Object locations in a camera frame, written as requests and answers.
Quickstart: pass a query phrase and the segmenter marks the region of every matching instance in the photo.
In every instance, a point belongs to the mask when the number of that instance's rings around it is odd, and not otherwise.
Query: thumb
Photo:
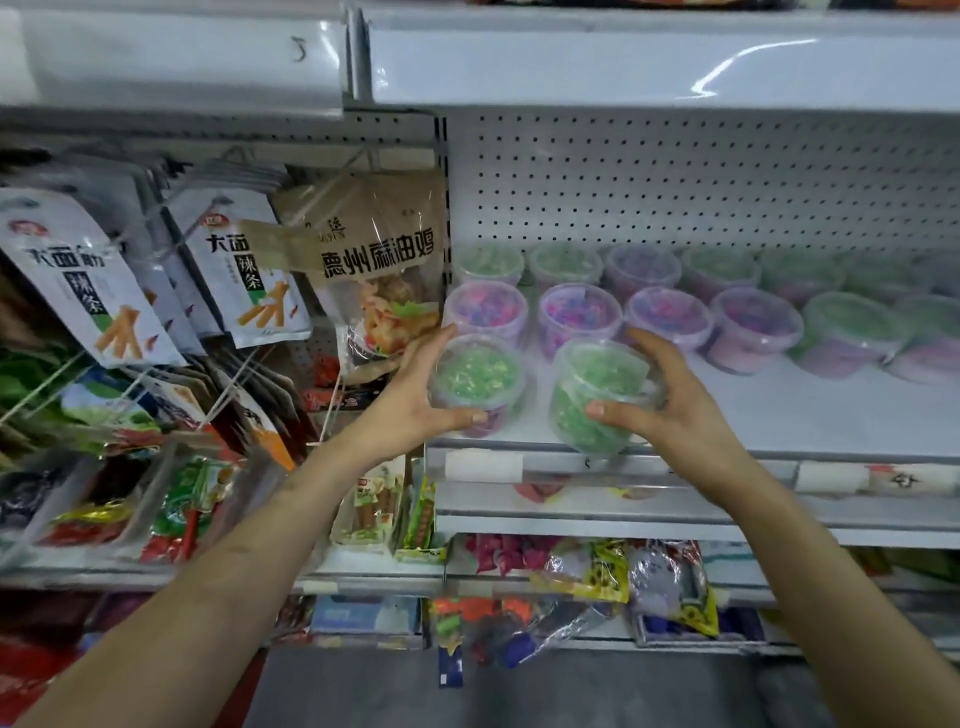
[[[474,425],[482,425],[486,421],[487,412],[482,409],[457,407],[433,411],[433,429],[438,433],[467,429]]]
[[[594,400],[587,405],[587,416],[604,425],[622,427],[649,440],[656,429],[658,414],[622,401]]]

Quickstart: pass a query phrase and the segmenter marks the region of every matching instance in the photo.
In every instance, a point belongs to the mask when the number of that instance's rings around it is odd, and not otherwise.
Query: floor
[[[464,688],[441,690],[432,650],[284,647],[245,728],[829,726],[817,704],[804,666],[742,657],[555,650],[514,670],[468,667]]]

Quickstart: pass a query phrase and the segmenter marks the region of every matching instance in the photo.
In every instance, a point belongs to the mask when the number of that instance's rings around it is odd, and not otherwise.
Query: clear plastic lid
[[[894,303],[904,296],[929,293],[933,280],[923,266],[882,255],[851,255],[846,260],[847,290]]]
[[[710,309],[724,333],[753,349],[785,351],[804,335],[804,318],[797,309],[766,291],[728,288],[717,294]]]
[[[540,297],[540,318],[571,336],[587,331],[613,337],[623,323],[623,310],[602,288],[583,283],[555,285]]]
[[[446,407],[495,409],[517,401],[526,386],[520,355],[502,339],[457,336],[437,362],[431,394]]]
[[[817,285],[822,290],[838,290],[846,273],[832,256],[804,249],[764,251],[760,256],[764,285],[772,283],[803,282]]]
[[[644,288],[627,302],[628,326],[653,331],[680,349],[692,351],[707,341],[713,314],[695,296],[674,288]]]
[[[554,359],[559,386],[575,384],[590,400],[644,401],[643,384],[650,361],[643,354],[615,341],[571,339]]]
[[[453,272],[460,280],[502,280],[516,285],[524,265],[520,248],[506,243],[469,243],[454,248]]]
[[[760,266],[754,257],[733,248],[687,248],[682,261],[691,273],[707,276],[727,285],[757,285],[760,281]]]
[[[526,323],[526,297],[500,280],[468,280],[450,291],[444,304],[444,323],[464,330],[511,338]]]
[[[908,296],[894,306],[912,337],[948,339],[960,346],[960,301],[947,296]]]
[[[807,335],[839,339],[858,349],[886,355],[909,335],[904,320],[891,308],[854,293],[822,293],[804,308]]]
[[[607,270],[637,285],[672,288],[683,271],[680,261],[667,251],[640,243],[623,243],[607,256]]]
[[[603,274],[600,254],[576,243],[542,243],[530,253],[530,272],[537,279],[598,283]]]

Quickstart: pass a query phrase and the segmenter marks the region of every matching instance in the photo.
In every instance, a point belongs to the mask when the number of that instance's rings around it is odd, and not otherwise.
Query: plastic tub
[[[618,245],[607,256],[611,291],[624,304],[644,288],[673,288],[682,272],[683,267],[674,255],[638,243]]]
[[[842,379],[890,356],[908,330],[893,310],[854,293],[822,293],[804,308],[806,330],[790,353],[801,369],[826,379]]]
[[[960,299],[960,254],[934,253],[917,263],[917,267],[933,283],[934,293]]]
[[[820,293],[839,291],[847,277],[829,255],[809,250],[765,251],[760,256],[761,285],[797,308]]]
[[[644,404],[650,368],[642,354],[613,341],[568,341],[554,363],[557,383],[550,399],[550,428],[562,442],[587,455],[617,454],[631,433],[601,425],[584,408],[593,400]]]
[[[933,288],[933,280],[922,266],[894,257],[852,255],[846,267],[846,289],[881,303],[896,303]]]
[[[960,301],[946,296],[909,296],[894,307],[910,328],[907,345],[887,372],[919,384],[960,378]]]
[[[627,301],[627,326],[645,328],[682,352],[699,349],[713,331],[713,314],[700,299],[673,288],[644,288]]]
[[[517,285],[523,276],[523,252],[504,243],[470,243],[457,246],[453,256],[454,281],[499,280]]]
[[[780,296],[754,288],[731,288],[710,305],[716,328],[704,358],[734,375],[756,374],[804,335],[804,319]]]
[[[756,288],[760,283],[760,266],[754,257],[733,248],[687,248],[681,263],[683,288],[704,303],[728,288]]]
[[[430,386],[437,407],[479,407],[487,421],[463,431],[467,437],[486,437],[507,423],[516,410],[526,374],[516,350],[502,339],[468,334],[446,345]]]
[[[613,339],[623,311],[602,288],[582,283],[555,285],[540,297],[540,349],[552,359],[570,339]]]
[[[560,283],[598,285],[603,275],[600,255],[575,243],[542,243],[530,253],[530,273],[537,281],[537,290]]]
[[[444,326],[456,324],[461,334],[485,333],[516,346],[529,307],[523,294],[508,283],[468,280],[446,297]]]

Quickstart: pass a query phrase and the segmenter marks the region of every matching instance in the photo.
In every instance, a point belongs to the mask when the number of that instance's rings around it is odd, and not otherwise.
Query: finger
[[[642,328],[627,328],[627,337],[636,344],[635,348],[653,358],[663,372],[667,387],[683,385],[693,376],[684,353],[661,336]]]
[[[437,360],[444,353],[447,343],[456,335],[457,325],[450,324],[425,337],[415,353],[410,365],[411,369],[421,375],[424,381],[429,379],[433,368],[437,365]]]
[[[458,429],[468,429],[475,425],[482,425],[487,421],[487,412],[482,409],[458,407],[455,409],[435,409],[431,413],[433,430],[436,434],[452,432]]]
[[[656,412],[622,401],[594,400],[585,411],[589,418],[598,423],[629,429],[646,440],[657,429],[660,419]]]

